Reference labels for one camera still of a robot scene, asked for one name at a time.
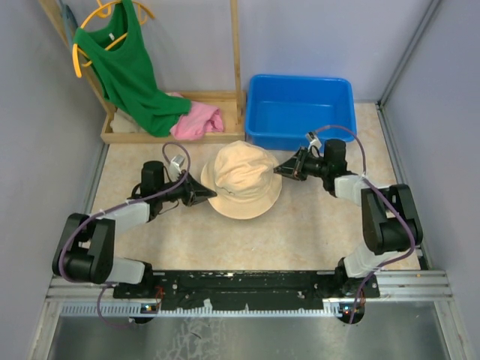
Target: green tank top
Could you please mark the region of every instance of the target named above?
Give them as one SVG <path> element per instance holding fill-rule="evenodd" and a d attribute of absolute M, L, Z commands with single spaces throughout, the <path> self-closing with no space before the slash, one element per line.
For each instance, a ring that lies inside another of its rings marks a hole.
<path fill-rule="evenodd" d="M 105 50 L 125 32 L 125 40 Z M 91 59 L 103 97 L 130 114 L 151 135 L 168 136 L 180 115 L 190 111 L 189 100 L 158 90 L 131 0 L 115 5 L 105 28 L 92 32 L 78 28 L 73 42 Z"/>

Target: pink cloth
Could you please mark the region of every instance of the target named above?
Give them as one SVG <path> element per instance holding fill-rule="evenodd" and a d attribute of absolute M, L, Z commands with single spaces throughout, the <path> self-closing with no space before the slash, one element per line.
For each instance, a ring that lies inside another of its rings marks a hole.
<path fill-rule="evenodd" d="M 177 92 L 174 92 L 172 96 L 182 97 Z M 224 131 L 224 122 L 220 117 L 220 109 L 196 101 L 192 101 L 190 112 L 180 116 L 177 124 L 170 129 L 170 133 L 177 140 L 198 140 L 205 133 L 222 131 Z"/>

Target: blue plastic tub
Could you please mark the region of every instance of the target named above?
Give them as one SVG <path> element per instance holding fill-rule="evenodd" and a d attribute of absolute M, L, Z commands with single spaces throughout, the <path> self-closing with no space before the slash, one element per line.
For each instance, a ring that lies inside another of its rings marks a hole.
<path fill-rule="evenodd" d="M 251 79 L 245 132 L 254 145 L 296 151 L 308 145 L 308 131 L 324 125 L 342 125 L 357 132 L 352 86 L 345 79 L 280 75 Z M 319 138 L 353 140 L 341 129 L 323 131 Z"/>

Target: wall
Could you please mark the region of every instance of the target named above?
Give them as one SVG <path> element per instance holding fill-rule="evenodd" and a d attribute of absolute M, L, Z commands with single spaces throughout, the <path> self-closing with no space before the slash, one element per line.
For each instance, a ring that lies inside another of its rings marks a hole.
<path fill-rule="evenodd" d="M 480 2 L 444 1 L 386 114 L 433 264 L 445 269 L 480 355 Z"/>
<path fill-rule="evenodd" d="M 0 349 L 25 359 L 65 218 L 79 211 L 104 111 L 36 1 L 0 11 Z"/>
<path fill-rule="evenodd" d="M 377 101 L 429 2 L 239 0 L 242 84 L 260 73 L 344 77 L 357 101 Z M 67 3 L 79 22 L 96 8 Z M 162 89 L 235 88 L 228 0 L 143 3 L 157 16 L 143 34 Z"/>

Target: hat brim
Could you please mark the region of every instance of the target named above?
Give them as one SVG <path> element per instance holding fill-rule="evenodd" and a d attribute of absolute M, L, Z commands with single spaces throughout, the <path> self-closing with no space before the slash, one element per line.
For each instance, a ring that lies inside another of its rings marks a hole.
<path fill-rule="evenodd" d="M 277 158 L 273 155 L 270 155 L 270 158 L 274 167 L 278 166 Z M 210 160 L 205 164 L 202 169 L 202 175 L 200 176 L 200 182 L 203 186 L 217 192 L 217 196 L 211 197 L 208 201 L 213 209 L 223 216 L 238 220 L 256 218 L 267 212 L 280 196 L 282 190 L 282 177 L 277 174 L 272 176 L 270 188 L 258 199 L 252 199 L 248 202 L 236 202 L 230 198 L 222 196 L 222 193 L 218 191 L 218 187 L 215 184 L 214 162 L 215 160 Z"/>

